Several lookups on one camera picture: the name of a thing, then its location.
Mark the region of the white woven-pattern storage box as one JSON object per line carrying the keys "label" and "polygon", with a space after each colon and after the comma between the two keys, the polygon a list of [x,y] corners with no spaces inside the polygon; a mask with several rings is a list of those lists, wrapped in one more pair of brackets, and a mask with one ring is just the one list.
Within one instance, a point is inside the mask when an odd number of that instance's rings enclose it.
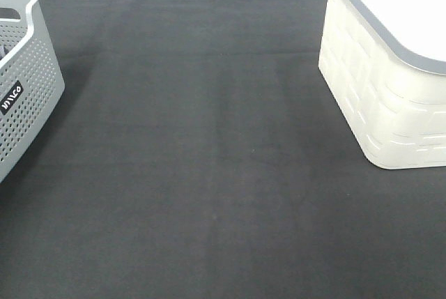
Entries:
{"label": "white woven-pattern storage box", "polygon": [[328,0],[318,67],[377,167],[445,165],[445,76],[407,65],[349,0]]}

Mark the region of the grey perforated plastic basket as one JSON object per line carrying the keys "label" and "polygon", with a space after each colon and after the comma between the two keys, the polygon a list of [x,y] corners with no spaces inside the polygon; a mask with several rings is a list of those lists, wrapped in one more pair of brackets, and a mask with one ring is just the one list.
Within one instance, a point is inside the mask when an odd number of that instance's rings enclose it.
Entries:
{"label": "grey perforated plastic basket", "polygon": [[24,155],[65,89],[39,0],[1,0],[1,177]]}

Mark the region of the black table cloth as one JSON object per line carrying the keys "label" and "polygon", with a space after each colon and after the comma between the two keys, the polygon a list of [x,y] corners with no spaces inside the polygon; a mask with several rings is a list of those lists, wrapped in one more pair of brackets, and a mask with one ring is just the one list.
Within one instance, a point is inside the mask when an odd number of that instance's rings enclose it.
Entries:
{"label": "black table cloth", "polygon": [[326,0],[40,0],[66,89],[1,183],[2,298],[444,298],[445,169],[362,154]]}

